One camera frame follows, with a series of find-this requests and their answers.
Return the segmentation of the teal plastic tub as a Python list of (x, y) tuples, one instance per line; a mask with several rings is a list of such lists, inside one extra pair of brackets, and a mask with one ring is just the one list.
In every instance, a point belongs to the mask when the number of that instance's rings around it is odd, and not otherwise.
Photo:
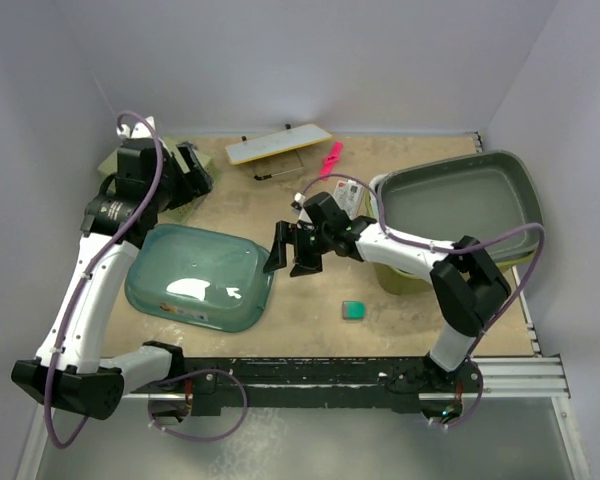
[(125, 280), (136, 310), (228, 333), (259, 321), (274, 275), (263, 272), (269, 251), (253, 241), (177, 224), (156, 226)]

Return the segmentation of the grey plastic tub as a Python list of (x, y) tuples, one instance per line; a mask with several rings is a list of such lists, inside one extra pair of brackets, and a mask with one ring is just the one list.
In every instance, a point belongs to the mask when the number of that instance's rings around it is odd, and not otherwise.
[(486, 241), (529, 223), (544, 222), (524, 163), (497, 150), (381, 174), (371, 186), (388, 227), (416, 236)]

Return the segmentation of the white perforated basket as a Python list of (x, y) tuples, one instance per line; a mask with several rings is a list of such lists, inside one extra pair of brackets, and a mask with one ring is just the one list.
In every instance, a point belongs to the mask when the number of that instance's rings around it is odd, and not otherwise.
[(373, 213), (373, 216), (377, 219), (379, 228), (385, 238), (388, 238), (388, 235), (386, 233), (386, 225), (385, 225), (385, 221), (384, 221), (384, 215), (381, 214), (379, 211), (378, 195), (379, 195), (380, 185), (382, 184), (382, 182), (384, 181), (384, 179), (387, 176), (388, 176), (388, 173), (376, 175), (375, 177), (373, 177), (371, 179), (371, 181), (369, 183), (369, 186), (373, 190), (373, 193), (369, 195), (369, 208), (370, 208), (371, 212)]

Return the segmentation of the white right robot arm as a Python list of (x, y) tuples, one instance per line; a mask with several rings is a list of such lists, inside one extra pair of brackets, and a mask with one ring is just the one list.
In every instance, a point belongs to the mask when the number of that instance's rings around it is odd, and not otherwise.
[(465, 236), (453, 242), (425, 240), (382, 230), (368, 216), (354, 219), (333, 196), (320, 192), (298, 194), (294, 222), (279, 221), (263, 271), (287, 266), (287, 247), (293, 247), (292, 277), (320, 273), (322, 256), (333, 252), (359, 262), (390, 266), (432, 286), (445, 325), (425, 356), (425, 380), (436, 391), (447, 391), (460, 379), (460, 367), (487, 323), (511, 295), (511, 287), (488, 252)]

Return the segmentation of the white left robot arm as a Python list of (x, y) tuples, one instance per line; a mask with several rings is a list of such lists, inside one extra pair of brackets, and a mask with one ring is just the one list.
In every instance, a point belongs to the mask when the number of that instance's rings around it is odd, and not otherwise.
[(209, 192), (211, 183), (187, 143), (168, 146), (153, 117), (117, 119), (117, 166), (85, 208), (79, 253), (49, 333), (11, 379), (47, 410), (105, 420), (121, 398), (154, 383), (164, 392), (186, 378), (181, 348), (147, 341), (113, 359), (101, 351), (118, 291), (159, 215)]

